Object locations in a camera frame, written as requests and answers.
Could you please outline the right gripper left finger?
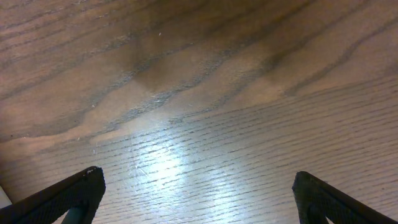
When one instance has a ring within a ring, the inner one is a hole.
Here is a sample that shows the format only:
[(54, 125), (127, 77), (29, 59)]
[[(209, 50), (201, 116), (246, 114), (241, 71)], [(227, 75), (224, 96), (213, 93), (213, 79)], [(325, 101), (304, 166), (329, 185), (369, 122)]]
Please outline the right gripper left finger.
[(103, 170), (88, 167), (1, 209), (1, 223), (91, 224), (106, 191)]

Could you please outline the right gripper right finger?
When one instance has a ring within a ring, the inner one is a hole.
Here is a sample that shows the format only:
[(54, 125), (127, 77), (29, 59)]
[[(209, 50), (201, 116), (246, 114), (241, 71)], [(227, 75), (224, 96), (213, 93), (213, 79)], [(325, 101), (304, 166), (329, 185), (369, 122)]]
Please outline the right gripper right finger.
[(397, 224), (305, 171), (296, 173), (292, 191), (300, 224)]

